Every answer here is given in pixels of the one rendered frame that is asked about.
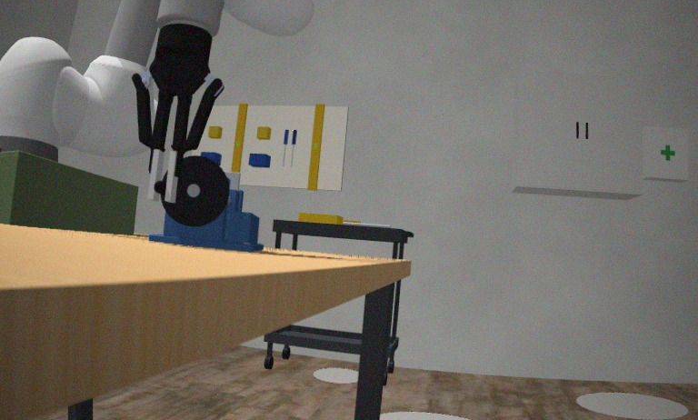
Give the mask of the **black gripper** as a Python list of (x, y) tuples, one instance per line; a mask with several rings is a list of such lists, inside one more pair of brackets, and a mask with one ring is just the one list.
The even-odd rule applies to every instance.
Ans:
[[(132, 76), (139, 141), (151, 149), (148, 200), (159, 202), (160, 194), (155, 192), (154, 186), (162, 179), (165, 138), (174, 96), (178, 99), (171, 145), (174, 150), (170, 151), (165, 189), (165, 201), (169, 203), (175, 203), (184, 153), (198, 148), (214, 101), (224, 90), (222, 80), (213, 77), (208, 66), (212, 40), (206, 30), (195, 25), (166, 25), (159, 32), (155, 59), (149, 70)], [(148, 90), (152, 78), (159, 89), (153, 136)], [(186, 139), (192, 97), (205, 81), (204, 95)]]

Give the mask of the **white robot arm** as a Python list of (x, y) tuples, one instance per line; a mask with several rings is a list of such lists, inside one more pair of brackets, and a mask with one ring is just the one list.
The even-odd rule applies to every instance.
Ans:
[(223, 9), (260, 32), (286, 37), (309, 25), (314, 1), (122, 0), (105, 54), (84, 76), (56, 42), (22, 38), (0, 61), (0, 153), (55, 162), (59, 146), (108, 157), (144, 153), (150, 147), (139, 141), (132, 76), (149, 70), (158, 27), (195, 25), (214, 37)]

